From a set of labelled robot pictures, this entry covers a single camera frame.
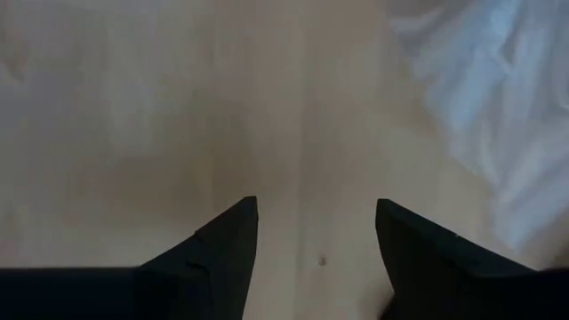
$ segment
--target white fabric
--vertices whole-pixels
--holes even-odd
[[[569,207],[569,2],[391,4],[453,156],[495,194],[497,235],[522,250]]]

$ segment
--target light wood floor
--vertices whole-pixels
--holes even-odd
[[[259,198],[245,319],[374,319],[388,197],[501,248],[372,0],[0,0],[0,265],[142,263]]]

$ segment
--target wooden floor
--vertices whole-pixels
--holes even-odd
[[[245,319],[374,319],[391,295],[379,197],[520,260],[381,8],[0,0],[0,265],[142,263],[249,195]]]

